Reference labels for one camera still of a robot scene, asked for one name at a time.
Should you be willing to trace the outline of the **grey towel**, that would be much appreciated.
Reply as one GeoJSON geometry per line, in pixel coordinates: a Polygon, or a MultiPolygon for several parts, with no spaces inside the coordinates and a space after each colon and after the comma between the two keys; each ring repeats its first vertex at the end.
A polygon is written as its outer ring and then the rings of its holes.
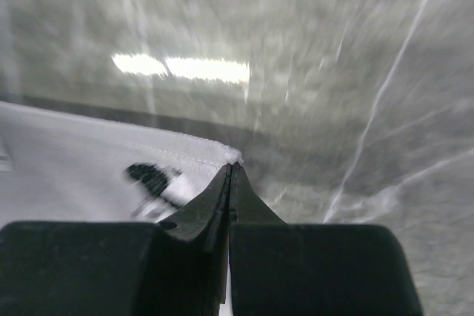
{"type": "Polygon", "coordinates": [[[178,132],[1,104],[1,223],[157,222],[241,153],[178,132]]]}

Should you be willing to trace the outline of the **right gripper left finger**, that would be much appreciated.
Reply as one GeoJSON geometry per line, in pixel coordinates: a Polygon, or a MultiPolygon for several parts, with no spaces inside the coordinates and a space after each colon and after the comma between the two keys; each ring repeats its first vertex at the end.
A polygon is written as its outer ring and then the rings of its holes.
{"type": "Polygon", "coordinates": [[[3,315],[217,315],[232,166],[158,223],[16,221],[1,230],[3,315]]]}

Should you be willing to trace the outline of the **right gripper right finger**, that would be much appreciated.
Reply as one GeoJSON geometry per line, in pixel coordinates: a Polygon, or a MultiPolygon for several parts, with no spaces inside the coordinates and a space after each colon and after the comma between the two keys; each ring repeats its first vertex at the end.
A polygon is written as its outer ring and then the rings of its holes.
{"type": "Polygon", "coordinates": [[[420,315],[404,250],[385,226],[284,222],[230,178],[230,274],[235,315],[420,315]]]}

